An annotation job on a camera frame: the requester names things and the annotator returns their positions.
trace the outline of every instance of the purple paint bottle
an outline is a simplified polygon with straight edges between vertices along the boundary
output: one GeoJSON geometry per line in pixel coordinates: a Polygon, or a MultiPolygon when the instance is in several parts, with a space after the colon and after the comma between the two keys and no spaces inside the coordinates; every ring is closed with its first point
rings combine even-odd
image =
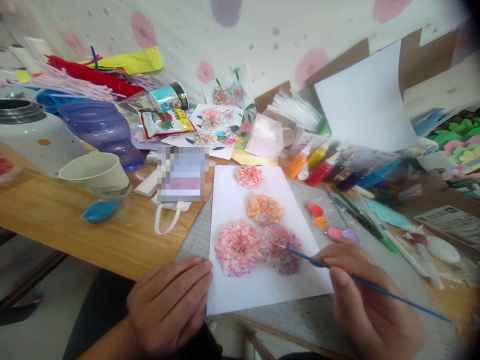
{"type": "Polygon", "coordinates": [[[365,179],[376,167],[377,163],[360,171],[352,172],[343,181],[341,181],[336,188],[342,193],[346,193],[348,190],[352,189],[355,185],[365,179]]]}

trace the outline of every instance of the cutting mat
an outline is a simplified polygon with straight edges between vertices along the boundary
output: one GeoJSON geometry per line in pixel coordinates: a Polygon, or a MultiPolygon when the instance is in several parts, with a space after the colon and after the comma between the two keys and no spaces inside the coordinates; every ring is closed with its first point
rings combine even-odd
{"type": "MultiPolygon", "coordinates": [[[[315,226],[310,217],[307,206],[311,202],[316,202],[324,209],[324,216],[331,226],[342,230],[345,228],[343,220],[325,191],[291,180],[288,180],[288,184],[319,246],[326,238],[326,234],[315,226]]],[[[348,214],[343,214],[350,228],[361,238],[361,246],[379,266],[388,272],[405,295],[419,305],[439,311],[411,266],[400,255],[387,250],[348,214]]],[[[194,256],[201,256],[204,259],[209,257],[211,217],[212,195],[188,233],[176,261],[190,259],[194,256]]],[[[352,357],[353,354],[334,319],[332,299],[332,295],[316,296],[237,311],[235,314],[308,343],[352,357]]],[[[418,359],[452,359],[460,348],[453,326],[423,312],[418,311],[417,313],[429,335],[428,343],[420,352],[418,359]]]]}

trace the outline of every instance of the wooden table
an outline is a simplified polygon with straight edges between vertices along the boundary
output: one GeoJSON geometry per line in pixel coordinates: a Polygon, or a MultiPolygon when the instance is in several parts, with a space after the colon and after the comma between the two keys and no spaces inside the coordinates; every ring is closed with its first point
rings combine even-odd
{"type": "MultiPolygon", "coordinates": [[[[93,224],[82,220],[81,215],[96,201],[95,195],[67,181],[42,175],[15,154],[12,158],[24,169],[17,180],[0,184],[0,227],[133,280],[138,280],[152,267],[175,259],[204,205],[203,202],[193,202],[190,209],[181,214],[173,231],[159,236],[154,231],[157,207],[150,198],[132,193],[127,208],[117,218],[93,224]]],[[[218,165],[227,163],[218,158],[213,160],[218,165]]],[[[279,159],[279,163],[285,168],[290,162],[279,159]]],[[[154,169],[153,165],[146,163],[138,172],[130,174],[133,186],[154,169]]],[[[209,169],[209,182],[212,183],[214,168],[209,169]]],[[[162,212],[162,230],[172,221],[174,213],[171,210],[162,212]]],[[[445,264],[441,261],[435,260],[435,264],[441,272],[445,271],[445,264]]],[[[461,329],[460,337],[471,344],[475,332],[468,330],[468,325],[471,314],[479,313],[478,292],[463,284],[443,282],[445,290],[442,291],[435,290],[427,282],[425,286],[440,310],[461,329]]],[[[333,356],[330,351],[274,329],[258,324],[257,327],[333,356]]]]}

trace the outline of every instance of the hand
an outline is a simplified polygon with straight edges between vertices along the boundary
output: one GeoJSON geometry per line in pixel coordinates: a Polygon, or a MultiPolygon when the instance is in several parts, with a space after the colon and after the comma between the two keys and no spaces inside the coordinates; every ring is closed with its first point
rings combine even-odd
{"type": "Polygon", "coordinates": [[[205,319],[212,263],[197,257],[158,266],[127,297],[129,329],[148,356],[165,356],[184,346],[205,319]]]}
{"type": "Polygon", "coordinates": [[[405,297],[384,269],[349,239],[335,241],[314,256],[330,266],[335,291],[333,313],[360,359],[414,359],[426,340],[414,309],[394,298],[357,284],[355,275],[405,297]]]}

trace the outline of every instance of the light blue paper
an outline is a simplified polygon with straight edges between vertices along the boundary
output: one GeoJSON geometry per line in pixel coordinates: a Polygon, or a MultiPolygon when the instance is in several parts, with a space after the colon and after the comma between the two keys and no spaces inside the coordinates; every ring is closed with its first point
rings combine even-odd
{"type": "Polygon", "coordinates": [[[368,207],[372,212],[374,212],[380,220],[389,223],[397,228],[400,228],[402,225],[410,225],[410,221],[405,215],[402,215],[396,211],[393,211],[386,205],[383,205],[377,201],[371,199],[365,199],[368,207]]]}

